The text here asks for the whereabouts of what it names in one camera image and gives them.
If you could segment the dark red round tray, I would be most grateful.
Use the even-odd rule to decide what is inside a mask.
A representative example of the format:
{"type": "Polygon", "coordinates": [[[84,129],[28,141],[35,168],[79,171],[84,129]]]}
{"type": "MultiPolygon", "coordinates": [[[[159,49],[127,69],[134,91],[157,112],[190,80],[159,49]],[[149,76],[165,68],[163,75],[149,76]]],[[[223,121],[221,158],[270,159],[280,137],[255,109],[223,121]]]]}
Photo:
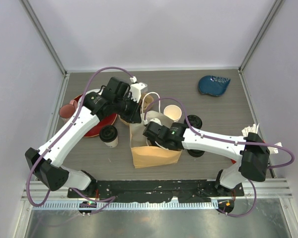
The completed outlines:
{"type": "MultiPolygon", "coordinates": [[[[72,99],[70,101],[70,104],[73,105],[75,107],[75,109],[78,108],[78,102],[80,101],[81,95],[76,96],[74,99],[72,99]]],[[[116,121],[117,118],[117,114],[111,114],[109,116],[107,116],[106,118],[104,118],[99,124],[97,124],[96,126],[94,126],[91,130],[89,130],[84,137],[85,138],[91,138],[91,137],[96,137],[99,135],[101,129],[104,126],[107,125],[113,125],[114,122],[116,121]]]]}

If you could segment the stack of black cup lids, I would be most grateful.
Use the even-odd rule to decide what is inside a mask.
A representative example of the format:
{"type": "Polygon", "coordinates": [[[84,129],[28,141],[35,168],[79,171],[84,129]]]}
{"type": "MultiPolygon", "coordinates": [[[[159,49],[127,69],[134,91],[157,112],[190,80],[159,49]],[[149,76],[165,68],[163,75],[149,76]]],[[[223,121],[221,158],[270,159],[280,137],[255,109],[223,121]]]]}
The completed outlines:
{"type": "Polygon", "coordinates": [[[187,150],[188,154],[194,158],[199,158],[199,157],[202,157],[203,154],[205,153],[204,151],[201,151],[201,150],[187,150]]]}

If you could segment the brown paper takeout bag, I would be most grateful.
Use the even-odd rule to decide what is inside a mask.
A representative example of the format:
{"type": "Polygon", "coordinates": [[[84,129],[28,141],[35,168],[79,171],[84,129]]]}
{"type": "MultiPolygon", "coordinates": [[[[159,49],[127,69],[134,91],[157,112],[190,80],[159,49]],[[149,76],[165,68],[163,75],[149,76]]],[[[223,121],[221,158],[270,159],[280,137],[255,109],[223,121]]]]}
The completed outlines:
{"type": "MultiPolygon", "coordinates": [[[[162,125],[170,127],[173,120],[162,114],[160,111],[151,111],[149,106],[141,104],[141,118],[157,118],[162,125]]],[[[130,148],[133,157],[133,164],[136,169],[176,164],[182,151],[166,150],[159,146],[147,145],[147,138],[143,136],[146,126],[143,122],[129,125],[130,130],[130,148]]]]}

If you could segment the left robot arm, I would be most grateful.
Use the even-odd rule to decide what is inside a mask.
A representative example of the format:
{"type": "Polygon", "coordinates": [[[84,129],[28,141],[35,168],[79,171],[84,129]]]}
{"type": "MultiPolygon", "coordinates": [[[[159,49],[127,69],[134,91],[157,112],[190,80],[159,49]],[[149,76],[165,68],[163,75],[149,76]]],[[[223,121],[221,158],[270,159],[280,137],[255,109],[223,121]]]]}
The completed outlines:
{"type": "Polygon", "coordinates": [[[51,191],[67,186],[78,189],[86,198],[92,197],[96,186],[91,175],[65,168],[65,158],[93,127],[112,114],[128,123],[141,123],[141,96],[147,90],[143,82],[129,84],[111,77],[106,86],[88,91],[71,119],[49,141],[25,152],[33,175],[51,191]]]}

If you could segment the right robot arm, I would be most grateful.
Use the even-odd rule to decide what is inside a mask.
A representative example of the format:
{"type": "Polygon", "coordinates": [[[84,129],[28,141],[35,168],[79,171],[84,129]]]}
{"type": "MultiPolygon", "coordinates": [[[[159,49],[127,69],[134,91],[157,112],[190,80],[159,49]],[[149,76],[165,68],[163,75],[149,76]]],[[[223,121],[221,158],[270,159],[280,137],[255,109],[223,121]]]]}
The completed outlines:
{"type": "Polygon", "coordinates": [[[204,151],[234,160],[233,165],[220,170],[217,175],[214,189],[218,195],[227,195],[246,180],[263,182],[266,179],[270,151],[257,133],[250,132],[246,137],[227,136],[202,131],[185,123],[175,122],[166,127],[151,121],[143,135],[164,149],[204,151]]]}

